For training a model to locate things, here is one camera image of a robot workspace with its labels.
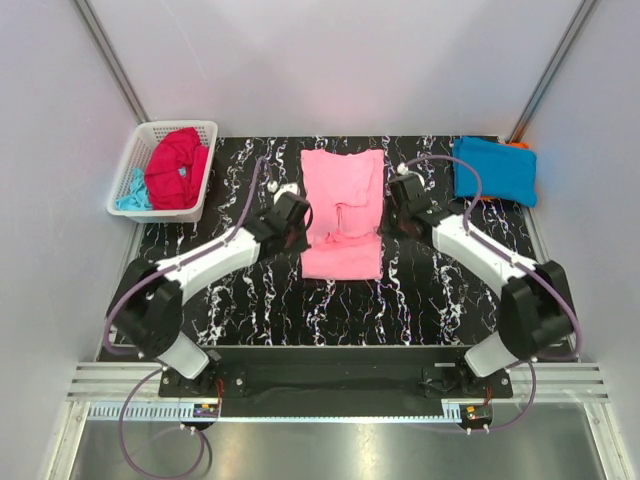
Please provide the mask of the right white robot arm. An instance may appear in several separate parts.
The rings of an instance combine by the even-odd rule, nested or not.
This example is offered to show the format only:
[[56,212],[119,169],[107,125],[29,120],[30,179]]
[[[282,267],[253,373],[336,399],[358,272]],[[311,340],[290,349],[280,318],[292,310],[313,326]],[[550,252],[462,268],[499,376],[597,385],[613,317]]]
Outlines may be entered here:
[[454,371],[455,387],[463,395],[480,394],[490,375],[577,333],[564,269],[507,249],[473,226],[457,205],[434,204],[419,175],[391,180],[385,216],[387,234],[412,238],[453,258],[499,298],[494,333],[467,350]]

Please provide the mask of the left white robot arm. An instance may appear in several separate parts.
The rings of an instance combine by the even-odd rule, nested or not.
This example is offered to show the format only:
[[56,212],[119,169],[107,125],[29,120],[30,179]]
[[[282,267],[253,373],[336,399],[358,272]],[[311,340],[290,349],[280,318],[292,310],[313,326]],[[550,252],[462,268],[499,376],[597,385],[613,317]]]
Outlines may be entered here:
[[198,292],[231,273],[305,248],[309,201],[283,191],[272,207],[245,216],[220,237],[185,254],[149,262],[132,261],[107,309],[117,328],[143,357],[181,375],[196,396],[215,386],[214,360],[182,332],[184,305]]

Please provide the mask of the pink t-shirt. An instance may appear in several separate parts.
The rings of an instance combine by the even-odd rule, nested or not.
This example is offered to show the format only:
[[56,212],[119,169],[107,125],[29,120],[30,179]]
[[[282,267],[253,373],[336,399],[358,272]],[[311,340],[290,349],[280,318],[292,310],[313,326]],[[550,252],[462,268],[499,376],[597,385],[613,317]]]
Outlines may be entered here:
[[378,234],[384,202],[382,149],[339,155],[301,152],[306,199],[313,220],[310,248],[301,254],[305,279],[367,281],[382,278]]

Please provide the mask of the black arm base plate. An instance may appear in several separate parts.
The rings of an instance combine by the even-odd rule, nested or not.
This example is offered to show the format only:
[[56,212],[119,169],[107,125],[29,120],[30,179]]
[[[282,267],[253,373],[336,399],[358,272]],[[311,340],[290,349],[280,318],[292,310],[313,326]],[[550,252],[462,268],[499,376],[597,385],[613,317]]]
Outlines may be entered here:
[[455,346],[258,347],[213,350],[214,369],[188,380],[163,373],[159,394],[205,403],[220,394],[226,419],[428,419],[444,400],[510,399],[508,374],[475,378]]

